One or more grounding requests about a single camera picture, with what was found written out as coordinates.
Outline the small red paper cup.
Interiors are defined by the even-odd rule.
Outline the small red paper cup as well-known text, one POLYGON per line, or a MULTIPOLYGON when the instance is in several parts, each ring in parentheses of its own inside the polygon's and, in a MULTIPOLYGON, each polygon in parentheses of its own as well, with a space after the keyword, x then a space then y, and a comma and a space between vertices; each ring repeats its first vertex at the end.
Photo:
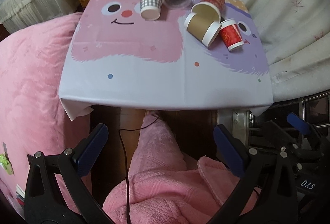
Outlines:
POLYGON ((242 36, 234 19, 227 19, 220 23, 220 37, 228 51, 244 45, 242 36))

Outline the brown paper cup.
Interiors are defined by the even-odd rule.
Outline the brown paper cup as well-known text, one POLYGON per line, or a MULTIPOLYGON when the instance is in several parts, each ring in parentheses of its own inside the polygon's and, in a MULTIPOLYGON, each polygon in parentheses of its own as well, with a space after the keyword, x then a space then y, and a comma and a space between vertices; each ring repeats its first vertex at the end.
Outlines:
POLYGON ((196 13, 190 13, 187 16, 184 26, 187 32, 199 40, 206 48, 214 42, 221 28, 219 22, 203 18, 196 13))

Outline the grey checked paper cup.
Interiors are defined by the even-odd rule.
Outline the grey checked paper cup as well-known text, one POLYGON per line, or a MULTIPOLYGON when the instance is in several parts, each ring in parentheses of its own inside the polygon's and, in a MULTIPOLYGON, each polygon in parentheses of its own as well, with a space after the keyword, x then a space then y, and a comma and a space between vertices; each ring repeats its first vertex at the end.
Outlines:
POLYGON ((140 14, 145 20, 157 20, 160 17, 162 0, 140 0, 140 14))

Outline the pink fleece blanket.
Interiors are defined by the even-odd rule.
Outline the pink fleece blanket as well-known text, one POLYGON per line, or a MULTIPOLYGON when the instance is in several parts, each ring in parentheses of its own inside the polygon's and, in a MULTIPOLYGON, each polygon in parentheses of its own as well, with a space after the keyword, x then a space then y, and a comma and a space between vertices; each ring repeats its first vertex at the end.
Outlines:
POLYGON ((207 223, 239 182, 206 156, 193 165, 158 112, 147 111, 128 180, 107 196, 103 210, 115 223, 207 223))

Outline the pink bed cover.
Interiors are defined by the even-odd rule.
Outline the pink bed cover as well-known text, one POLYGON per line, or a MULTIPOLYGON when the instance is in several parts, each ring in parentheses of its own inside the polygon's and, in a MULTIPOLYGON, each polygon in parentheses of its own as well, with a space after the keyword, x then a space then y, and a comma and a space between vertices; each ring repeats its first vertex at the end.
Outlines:
POLYGON ((13 174, 1 170, 1 191, 18 214, 16 190, 24 189, 28 156, 57 155, 90 133, 90 118, 71 121, 58 96, 69 45, 81 18, 73 13, 35 24, 1 41, 1 155, 13 174))

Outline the white floral curtain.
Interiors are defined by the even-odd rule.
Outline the white floral curtain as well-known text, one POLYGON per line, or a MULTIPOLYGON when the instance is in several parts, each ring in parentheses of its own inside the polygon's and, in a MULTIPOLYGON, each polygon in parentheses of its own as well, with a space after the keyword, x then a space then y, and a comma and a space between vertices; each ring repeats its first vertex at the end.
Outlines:
POLYGON ((329 89, 329 0, 243 0, 270 67, 273 98, 329 89))

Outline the cartoon monster tablecloth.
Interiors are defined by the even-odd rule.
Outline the cartoon monster tablecloth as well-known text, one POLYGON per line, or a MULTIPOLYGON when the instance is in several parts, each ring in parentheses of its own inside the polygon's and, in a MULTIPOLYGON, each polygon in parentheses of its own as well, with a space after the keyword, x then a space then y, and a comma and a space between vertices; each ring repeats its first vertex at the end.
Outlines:
POLYGON ((145 20, 140 0, 89 0, 60 80, 59 99, 69 118, 93 105, 265 111, 273 103, 269 66, 244 2, 226 0, 222 15, 237 22, 243 38, 232 51, 220 38, 205 47, 188 33, 189 13, 163 6, 159 19, 145 20))

